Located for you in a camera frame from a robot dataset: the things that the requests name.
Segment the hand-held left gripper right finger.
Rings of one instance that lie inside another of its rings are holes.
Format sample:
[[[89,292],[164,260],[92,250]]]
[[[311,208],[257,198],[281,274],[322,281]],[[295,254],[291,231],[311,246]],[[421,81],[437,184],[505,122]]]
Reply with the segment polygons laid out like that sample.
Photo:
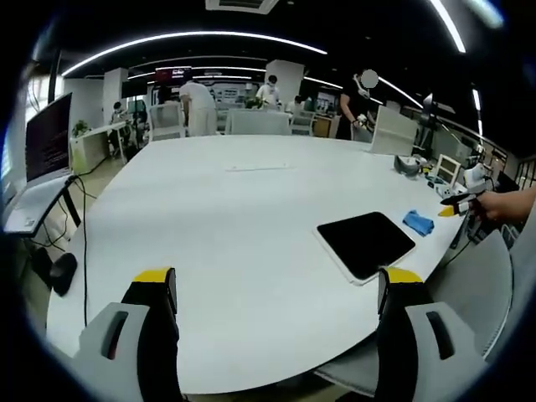
[[[379,269],[377,401],[456,401],[487,364],[474,332],[412,271]]]

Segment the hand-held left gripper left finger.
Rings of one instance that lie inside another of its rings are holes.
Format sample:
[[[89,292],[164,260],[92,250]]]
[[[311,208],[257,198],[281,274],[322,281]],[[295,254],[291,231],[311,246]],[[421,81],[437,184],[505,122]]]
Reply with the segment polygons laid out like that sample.
[[[179,401],[176,273],[143,271],[82,331],[77,376],[100,401]]]

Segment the person's right hand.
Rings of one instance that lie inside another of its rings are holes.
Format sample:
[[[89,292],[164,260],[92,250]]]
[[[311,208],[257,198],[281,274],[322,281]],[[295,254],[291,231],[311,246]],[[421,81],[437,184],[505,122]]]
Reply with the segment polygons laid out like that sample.
[[[484,192],[473,203],[474,209],[489,220],[504,221],[508,218],[508,196],[505,193]]]

